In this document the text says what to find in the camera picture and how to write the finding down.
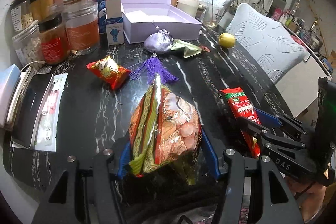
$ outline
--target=bolt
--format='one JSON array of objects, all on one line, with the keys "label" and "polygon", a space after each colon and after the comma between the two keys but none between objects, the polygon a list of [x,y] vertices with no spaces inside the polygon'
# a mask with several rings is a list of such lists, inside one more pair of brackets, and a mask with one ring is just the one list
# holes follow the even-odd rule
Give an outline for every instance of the bolt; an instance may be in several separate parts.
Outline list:
[{"label": "bolt", "polygon": [[74,162],[75,160],[76,160],[75,156],[69,156],[67,159],[68,162]]},{"label": "bolt", "polygon": [[263,155],[263,156],[261,156],[261,160],[262,160],[263,162],[269,162],[271,159],[270,159],[269,156]]},{"label": "bolt", "polygon": [[104,154],[105,156],[109,156],[109,155],[111,155],[112,153],[113,153],[113,150],[110,149],[110,148],[106,148],[106,149],[103,150],[103,154]]},{"label": "bolt", "polygon": [[232,156],[235,154],[235,151],[231,148],[228,148],[227,150],[225,150],[225,153],[228,154],[229,156]]}]

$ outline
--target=black marble table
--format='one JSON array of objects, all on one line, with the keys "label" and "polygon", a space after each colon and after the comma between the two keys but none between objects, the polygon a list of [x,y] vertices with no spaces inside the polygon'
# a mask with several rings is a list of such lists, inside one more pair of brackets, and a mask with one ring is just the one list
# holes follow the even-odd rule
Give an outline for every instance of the black marble table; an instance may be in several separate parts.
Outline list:
[{"label": "black marble table", "polygon": [[[222,32],[220,28],[207,31],[202,27],[199,40],[192,41],[197,45],[205,45],[210,52],[187,59],[176,53],[162,56],[160,60],[173,75],[180,78],[179,82],[168,85],[169,89],[195,105],[201,123],[212,140],[246,154],[247,148],[241,133],[230,125],[233,115],[220,90],[240,86],[255,107],[272,114],[291,113],[275,85],[242,46],[237,44],[224,50],[217,44],[218,35]],[[69,155],[76,156],[81,170],[89,170],[92,157],[97,152],[118,146],[118,138],[127,134],[132,112],[148,85],[147,76],[143,74],[139,80],[128,81],[122,88],[113,91],[107,83],[86,69],[86,64],[108,54],[124,67],[135,65],[150,56],[142,43],[125,43],[105,50],[98,48],[84,56],[72,55],[53,68],[51,72],[55,75],[68,73],[59,110],[57,152],[11,148],[10,136],[7,135],[3,161],[10,175],[44,191]],[[207,172],[200,151],[195,165],[196,184],[193,186],[187,186],[183,179],[166,166],[142,179],[128,176],[117,183],[117,188],[125,211],[134,215],[134,212],[143,211],[146,204],[154,206],[155,200],[191,192],[197,198],[216,198],[219,194],[218,183]]]}]

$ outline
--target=phone screen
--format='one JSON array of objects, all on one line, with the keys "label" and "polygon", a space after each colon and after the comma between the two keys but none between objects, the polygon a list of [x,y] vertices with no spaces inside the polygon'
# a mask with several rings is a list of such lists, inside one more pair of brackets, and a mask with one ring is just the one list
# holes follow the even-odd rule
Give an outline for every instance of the phone screen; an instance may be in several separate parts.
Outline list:
[{"label": "phone screen", "polygon": [[12,140],[23,147],[31,146],[35,121],[37,117],[40,117],[38,112],[44,93],[50,87],[52,77],[52,73],[34,75],[27,87],[12,131]]}]

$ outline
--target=lemon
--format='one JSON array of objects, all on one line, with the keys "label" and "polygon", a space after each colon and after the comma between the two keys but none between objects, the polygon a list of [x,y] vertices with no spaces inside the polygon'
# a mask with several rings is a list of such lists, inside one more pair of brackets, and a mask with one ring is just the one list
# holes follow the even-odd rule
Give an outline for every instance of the lemon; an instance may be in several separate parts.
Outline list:
[{"label": "lemon", "polygon": [[224,48],[232,48],[236,43],[236,39],[232,34],[226,32],[219,36],[218,43]]}]

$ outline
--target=red and gold candy wrapper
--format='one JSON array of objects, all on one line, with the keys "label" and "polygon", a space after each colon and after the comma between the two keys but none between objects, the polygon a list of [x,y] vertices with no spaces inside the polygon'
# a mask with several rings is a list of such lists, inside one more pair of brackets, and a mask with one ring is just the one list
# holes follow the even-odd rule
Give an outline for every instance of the red and gold candy wrapper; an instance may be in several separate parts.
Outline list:
[{"label": "red and gold candy wrapper", "polygon": [[86,68],[109,83],[113,90],[120,88],[131,73],[130,70],[119,66],[109,55],[99,61],[87,64]]},{"label": "red and gold candy wrapper", "polygon": [[139,176],[185,156],[196,162],[201,124],[193,105],[161,85],[157,74],[131,117],[132,173]]},{"label": "red and gold candy wrapper", "polygon": [[[245,93],[241,88],[226,89],[221,90],[225,93],[225,97],[229,102],[231,110],[235,116],[238,118],[240,116],[246,117],[254,122],[261,124],[257,113],[255,112],[250,100],[247,98]],[[246,132],[242,131],[245,141],[250,148],[253,157],[257,158],[260,155],[260,148],[256,144],[257,139],[253,138]]]}]

